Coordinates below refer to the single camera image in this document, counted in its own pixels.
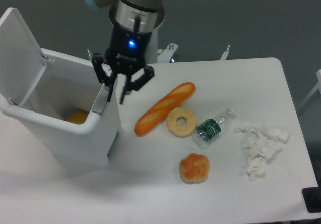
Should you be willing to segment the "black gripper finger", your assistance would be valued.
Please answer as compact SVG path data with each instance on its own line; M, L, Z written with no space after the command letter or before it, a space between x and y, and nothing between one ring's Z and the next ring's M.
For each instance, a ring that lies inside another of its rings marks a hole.
M96 76L98 78L98 81L101 84L104 84L109 89L107 102L110 102L113 95L114 84L115 84L117 75L113 71L111 72L110 76L106 74L106 72L102 67L102 65L105 63L105 58L101 54L94 53L92 56L91 62L92 62L94 71L96 73Z
M129 95L133 90L139 91L144 85L146 85L153 77L154 77L154 68L146 65L144 68L143 75L136 79L135 81L131 81L132 76L139 71L129 70L128 73L123 73L126 76L125 84L122 90L120 104L123 105L124 99L126 95Z

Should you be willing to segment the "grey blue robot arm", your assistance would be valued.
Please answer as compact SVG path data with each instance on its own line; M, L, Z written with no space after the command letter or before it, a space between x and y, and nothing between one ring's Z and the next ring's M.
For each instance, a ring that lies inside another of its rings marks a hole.
M85 0L89 6L102 8L117 5L110 45L102 55L92 55L98 81L113 95L118 75L126 76L123 94L139 91L154 77L154 68L147 65L145 55L152 32L162 9L162 0Z

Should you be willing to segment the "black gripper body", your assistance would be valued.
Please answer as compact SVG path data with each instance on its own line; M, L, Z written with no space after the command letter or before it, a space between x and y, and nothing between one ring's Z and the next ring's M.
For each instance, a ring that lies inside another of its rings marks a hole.
M145 68L145 54L152 32L135 32L115 24L110 46L105 52L107 64L113 72L133 75Z

